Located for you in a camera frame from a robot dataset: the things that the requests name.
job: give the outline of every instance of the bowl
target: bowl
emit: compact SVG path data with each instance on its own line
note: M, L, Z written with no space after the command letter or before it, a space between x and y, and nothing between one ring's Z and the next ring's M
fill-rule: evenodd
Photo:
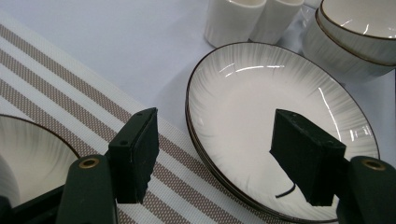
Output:
M263 43L227 45L194 68L186 94L191 140L214 177L245 204L291 222L336 220L307 203L269 153L277 108L299 113L347 145L346 158L378 157L368 120L348 92L321 68Z
M396 65L396 1L324 0L319 21L338 44L373 63Z
M316 63L339 82L368 82L387 74L396 66L367 61L338 45L323 29L318 17L317 9L315 17L304 29L302 52L305 58Z
M78 158L57 134L7 115L0 115L0 155L15 176L19 204L63 185L69 166Z

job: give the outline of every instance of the stacked plate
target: stacked plate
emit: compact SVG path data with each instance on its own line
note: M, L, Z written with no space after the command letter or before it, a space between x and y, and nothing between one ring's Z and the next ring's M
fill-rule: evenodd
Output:
M259 43L224 46L195 67L186 118L198 154L219 182L251 207L292 222L336 220L314 207L269 153L276 109L299 113L346 144L346 158L378 158L370 125L347 91L306 58Z
M343 83L396 67L396 1L323 0L304 31L304 56Z

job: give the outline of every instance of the plate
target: plate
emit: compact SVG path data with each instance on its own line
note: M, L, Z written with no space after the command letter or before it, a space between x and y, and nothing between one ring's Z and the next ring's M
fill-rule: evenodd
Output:
M63 185L77 152L60 136L31 121L0 115L0 156L16 179L19 203Z
M211 173L253 208L299 222L336 220L314 207L269 153L277 108L299 113L346 144L346 158L378 158L375 136L348 92L329 74L289 50L260 43L215 49L194 68L186 97L192 142Z

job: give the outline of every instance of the cup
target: cup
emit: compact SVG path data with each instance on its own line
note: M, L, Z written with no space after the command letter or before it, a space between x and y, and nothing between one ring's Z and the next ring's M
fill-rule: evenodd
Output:
M218 48L246 42L267 0L210 0L205 39Z
M299 12L304 0L268 0L250 40L276 44Z

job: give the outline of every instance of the placemat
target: placemat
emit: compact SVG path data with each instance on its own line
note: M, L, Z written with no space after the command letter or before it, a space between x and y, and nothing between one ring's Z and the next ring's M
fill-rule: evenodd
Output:
M132 114L146 109L1 10L0 36L0 113L49 128L81 157L104 154ZM162 118L159 133L147 196L143 204L119 204L120 223L287 223L230 194L190 137Z

